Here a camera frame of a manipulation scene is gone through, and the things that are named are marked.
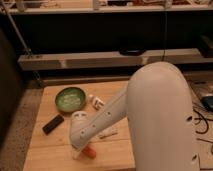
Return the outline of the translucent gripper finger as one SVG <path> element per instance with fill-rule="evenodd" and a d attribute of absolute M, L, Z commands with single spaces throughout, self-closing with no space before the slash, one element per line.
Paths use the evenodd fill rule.
<path fill-rule="evenodd" d="M 81 155 L 82 151 L 81 150 L 78 150 L 74 147 L 72 147 L 72 158 L 74 160 L 77 160 L 79 158 L 79 156 Z"/>

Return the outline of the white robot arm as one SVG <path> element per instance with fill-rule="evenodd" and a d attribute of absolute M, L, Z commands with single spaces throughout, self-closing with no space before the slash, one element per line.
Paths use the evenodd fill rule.
<path fill-rule="evenodd" d="M 137 70 L 97 114 L 74 122 L 71 145 L 82 150 L 97 133 L 127 119 L 136 171 L 199 171 L 190 88 L 171 63 Z"/>

